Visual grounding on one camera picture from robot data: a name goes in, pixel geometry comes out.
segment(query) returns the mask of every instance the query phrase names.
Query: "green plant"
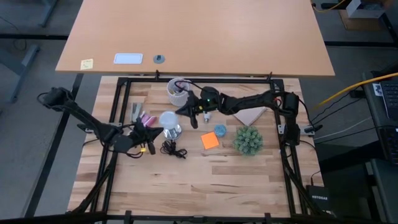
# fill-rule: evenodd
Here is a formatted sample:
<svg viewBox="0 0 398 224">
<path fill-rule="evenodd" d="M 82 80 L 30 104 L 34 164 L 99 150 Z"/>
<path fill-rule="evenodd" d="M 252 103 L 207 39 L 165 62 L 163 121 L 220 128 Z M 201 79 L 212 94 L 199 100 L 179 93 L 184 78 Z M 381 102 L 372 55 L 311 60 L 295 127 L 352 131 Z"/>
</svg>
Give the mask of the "green plant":
<svg viewBox="0 0 398 224">
<path fill-rule="evenodd" d="M 241 127 L 236 132 L 233 146 L 242 155 L 254 156 L 262 149 L 262 136 L 256 127 Z"/>
</svg>

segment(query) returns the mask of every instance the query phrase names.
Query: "light wood desk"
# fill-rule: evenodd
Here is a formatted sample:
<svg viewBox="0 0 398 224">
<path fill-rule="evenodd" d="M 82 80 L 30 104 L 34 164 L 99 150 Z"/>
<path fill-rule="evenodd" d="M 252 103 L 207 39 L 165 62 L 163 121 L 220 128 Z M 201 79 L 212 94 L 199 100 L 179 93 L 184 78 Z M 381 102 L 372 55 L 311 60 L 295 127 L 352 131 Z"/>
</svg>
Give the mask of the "light wood desk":
<svg viewBox="0 0 398 224">
<path fill-rule="evenodd" d="M 101 79 L 93 116 L 102 122 L 108 122 L 117 80 L 117 77 Z M 293 91 L 302 98 L 298 79 L 284 79 L 284 83 L 286 91 Z M 220 92 L 236 97 L 263 93 L 269 89 L 268 84 L 198 85 L 213 86 Z M 176 110 L 177 107 L 168 101 L 165 86 L 166 83 L 132 83 L 129 105 L 132 102 L 144 103 L 143 110 L 158 117 L 165 110 Z M 129 112 L 128 109 L 126 124 L 129 122 Z M 302 105 L 297 122 L 308 124 Z M 159 152 L 165 140 L 162 134 L 155 140 L 156 155 L 147 153 L 140 159 L 131 159 L 123 154 L 118 156 L 108 214 L 124 215 L 125 210 L 131 210 L 135 215 L 263 217 L 265 212 L 269 212 L 272 217 L 289 217 L 272 110 L 268 109 L 253 124 L 264 138 L 264 149 L 253 157 L 241 156 L 232 147 L 236 129 L 242 126 L 234 116 L 215 111 L 208 124 L 204 124 L 202 117 L 198 116 L 198 129 L 190 126 L 187 117 L 180 117 L 180 124 L 183 134 L 177 140 L 177 147 L 188 151 L 186 160 Z M 212 131 L 216 124 L 226 125 L 228 132 L 225 137 L 219 138 L 220 146 L 204 150 L 200 136 Z M 86 140 L 94 138 L 89 134 Z M 302 137 L 302 140 L 313 144 L 311 138 Z M 94 186 L 101 152 L 98 141 L 83 148 L 68 209 L 77 207 Z M 310 176 L 320 170 L 317 154 L 305 143 L 297 146 L 297 154 L 303 184 L 309 184 Z M 314 176 L 314 181 L 317 185 L 323 184 L 320 174 Z M 293 189 L 296 210 L 300 212 L 294 185 Z M 104 190 L 100 193 L 100 204 L 103 194 Z"/>
<path fill-rule="evenodd" d="M 116 53 L 144 58 L 115 65 Z M 335 74 L 309 0 L 84 0 L 56 70 L 91 58 L 82 72 Z"/>
</svg>

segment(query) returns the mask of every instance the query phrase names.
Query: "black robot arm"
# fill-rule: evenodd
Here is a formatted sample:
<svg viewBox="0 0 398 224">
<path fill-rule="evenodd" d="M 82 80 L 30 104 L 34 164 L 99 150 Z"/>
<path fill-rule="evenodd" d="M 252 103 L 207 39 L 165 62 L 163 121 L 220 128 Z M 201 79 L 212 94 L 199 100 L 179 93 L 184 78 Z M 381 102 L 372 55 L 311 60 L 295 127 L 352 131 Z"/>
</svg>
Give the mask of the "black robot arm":
<svg viewBox="0 0 398 224">
<path fill-rule="evenodd" d="M 275 98 L 282 98 L 282 108 L 279 108 Z M 235 114 L 240 110 L 265 106 L 278 111 L 285 118 L 283 141 L 291 146 L 300 144 L 300 128 L 296 123 L 299 112 L 299 97 L 294 93 L 284 91 L 265 91 L 262 94 L 235 98 L 219 93 L 213 87 L 204 87 L 200 99 L 192 91 L 188 91 L 187 103 L 176 111 L 177 114 L 188 116 L 193 128 L 198 128 L 196 115 L 218 110 L 225 115 Z"/>
<path fill-rule="evenodd" d="M 102 144 L 113 146 L 116 152 L 127 153 L 130 148 L 147 143 L 149 152 L 155 154 L 153 141 L 163 128 L 144 127 L 141 120 L 137 119 L 137 122 L 133 124 L 133 131 L 126 136 L 123 134 L 123 127 L 104 124 L 80 108 L 72 99 L 70 91 L 64 88 L 52 88 L 42 100 L 39 97 L 38 100 L 47 108 L 70 113 L 83 122 L 87 128 L 92 129 Z"/>
</svg>

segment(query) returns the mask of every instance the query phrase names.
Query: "sticky note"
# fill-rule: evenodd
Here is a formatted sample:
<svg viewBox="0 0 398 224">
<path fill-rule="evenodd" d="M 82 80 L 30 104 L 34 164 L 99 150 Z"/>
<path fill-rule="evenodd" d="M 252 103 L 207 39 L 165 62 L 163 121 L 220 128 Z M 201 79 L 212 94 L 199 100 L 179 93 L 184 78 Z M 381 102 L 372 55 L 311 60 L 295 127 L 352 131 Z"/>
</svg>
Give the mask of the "sticky note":
<svg viewBox="0 0 398 224">
<path fill-rule="evenodd" d="M 219 145 L 217 136 L 214 132 L 202 135 L 201 141 L 203 142 L 205 149 L 209 149 Z"/>
<path fill-rule="evenodd" d="M 80 70 L 92 69 L 94 64 L 94 59 L 82 60 L 80 64 Z"/>
</svg>

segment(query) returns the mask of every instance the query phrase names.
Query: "orange square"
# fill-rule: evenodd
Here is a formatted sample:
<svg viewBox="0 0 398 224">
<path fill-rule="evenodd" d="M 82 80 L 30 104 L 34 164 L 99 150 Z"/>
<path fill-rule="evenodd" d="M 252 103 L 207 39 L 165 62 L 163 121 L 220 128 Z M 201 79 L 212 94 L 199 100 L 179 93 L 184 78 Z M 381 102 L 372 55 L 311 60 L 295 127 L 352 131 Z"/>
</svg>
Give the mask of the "orange square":
<svg viewBox="0 0 398 224">
<path fill-rule="evenodd" d="M 219 145 L 217 136 L 214 132 L 202 135 L 201 141 L 203 142 L 205 149 L 209 149 Z"/>
</svg>

